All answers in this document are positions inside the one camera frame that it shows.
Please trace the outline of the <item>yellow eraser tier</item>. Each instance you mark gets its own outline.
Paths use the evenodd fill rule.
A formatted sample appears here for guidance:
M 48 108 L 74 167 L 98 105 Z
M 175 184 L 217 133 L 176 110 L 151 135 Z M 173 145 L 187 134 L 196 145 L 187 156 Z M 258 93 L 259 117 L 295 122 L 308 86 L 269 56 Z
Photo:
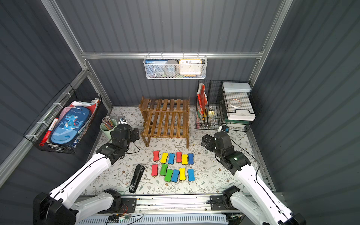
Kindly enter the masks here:
M 162 164 L 166 164 L 167 163 L 167 158 L 168 158 L 169 154 L 164 152 L 162 153 L 162 157 L 161 157 L 161 160 L 160 160 L 160 163 Z
M 186 171 L 185 168 L 180 168 L 180 169 L 179 169 L 179 180 L 180 180 L 180 181 L 185 181 L 185 180 L 186 180 L 185 171 Z

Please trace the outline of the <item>red eraser tier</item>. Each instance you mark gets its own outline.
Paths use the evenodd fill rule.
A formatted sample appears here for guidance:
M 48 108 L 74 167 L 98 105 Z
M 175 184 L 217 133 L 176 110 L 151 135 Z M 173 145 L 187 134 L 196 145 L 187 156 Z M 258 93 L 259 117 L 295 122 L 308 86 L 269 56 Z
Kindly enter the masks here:
M 153 161 L 154 162 L 160 161 L 160 159 L 159 159 L 159 151 L 154 151 L 153 152 Z
M 152 175 L 153 177 L 158 176 L 158 164 L 153 164 L 153 165 L 151 166 L 151 175 Z

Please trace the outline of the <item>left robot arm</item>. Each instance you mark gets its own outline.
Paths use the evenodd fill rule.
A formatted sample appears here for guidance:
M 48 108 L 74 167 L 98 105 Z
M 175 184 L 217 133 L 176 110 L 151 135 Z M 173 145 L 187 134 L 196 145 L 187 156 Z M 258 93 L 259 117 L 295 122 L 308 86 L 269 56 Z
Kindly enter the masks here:
M 82 192 L 102 172 L 125 157 L 130 143 L 140 139 L 139 129 L 119 124 L 111 132 L 111 140 L 77 172 L 48 194 L 41 192 L 33 201 L 33 224 L 75 225 L 99 212 L 118 212 L 122 209 L 122 195 L 107 189 L 99 195 L 77 202 Z

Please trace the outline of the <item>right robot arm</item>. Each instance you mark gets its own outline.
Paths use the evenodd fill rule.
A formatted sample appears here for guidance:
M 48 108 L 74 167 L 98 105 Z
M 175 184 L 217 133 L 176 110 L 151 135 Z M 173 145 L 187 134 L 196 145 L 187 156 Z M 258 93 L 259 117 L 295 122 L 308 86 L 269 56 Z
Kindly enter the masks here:
M 226 131 L 218 131 L 214 136 L 202 137 L 201 145 L 215 153 L 217 161 L 241 182 L 254 201 L 250 201 L 236 186 L 223 191 L 222 202 L 228 209 L 242 212 L 256 225 L 305 225 L 305 218 L 294 214 L 285 206 L 261 180 L 246 155 L 235 150 Z

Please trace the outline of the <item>blue eraser tier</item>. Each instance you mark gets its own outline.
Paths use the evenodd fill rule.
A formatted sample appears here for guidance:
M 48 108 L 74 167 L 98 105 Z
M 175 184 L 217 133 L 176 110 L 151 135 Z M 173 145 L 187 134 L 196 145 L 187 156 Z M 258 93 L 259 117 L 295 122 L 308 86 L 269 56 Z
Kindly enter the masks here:
M 174 159 L 175 159 L 175 154 L 170 153 L 168 157 L 169 157 L 168 164 L 173 165 L 174 164 Z

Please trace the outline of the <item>green eraser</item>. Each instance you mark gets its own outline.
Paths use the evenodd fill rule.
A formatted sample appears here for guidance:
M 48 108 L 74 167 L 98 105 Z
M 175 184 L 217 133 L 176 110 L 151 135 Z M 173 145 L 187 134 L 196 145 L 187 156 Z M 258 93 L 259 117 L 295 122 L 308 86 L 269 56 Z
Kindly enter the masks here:
M 161 165 L 161 170 L 160 170 L 160 175 L 161 176 L 166 176 L 167 169 L 168 169 L 168 164 L 162 164 Z
M 164 180 L 165 180 L 166 182 L 170 182 L 171 179 L 172 179 L 172 175 L 173 175 L 173 170 L 167 169 Z

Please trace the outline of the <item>blue eraser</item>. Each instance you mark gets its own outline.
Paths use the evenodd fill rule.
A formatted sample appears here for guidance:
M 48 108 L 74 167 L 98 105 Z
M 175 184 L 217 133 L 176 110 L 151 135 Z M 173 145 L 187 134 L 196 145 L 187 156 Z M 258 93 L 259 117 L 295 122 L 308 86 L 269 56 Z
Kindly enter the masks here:
M 193 164 L 194 164 L 194 154 L 193 154 L 193 153 L 189 153 L 189 154 L 188 154 L 188 164 L 189 164 L 189 165 L 193 165 Z
M 194 182 L 195 181 L 194 170 L 193 169 L 188 169 L 187 174 L 188 174 L 188 181 L 189 182 Z
M 172 177 L 171 177 L 171 182 L 178 182 L 179 174 L 180 174 L 179 170 L 173 170 L 173 174 L 172 174 Z

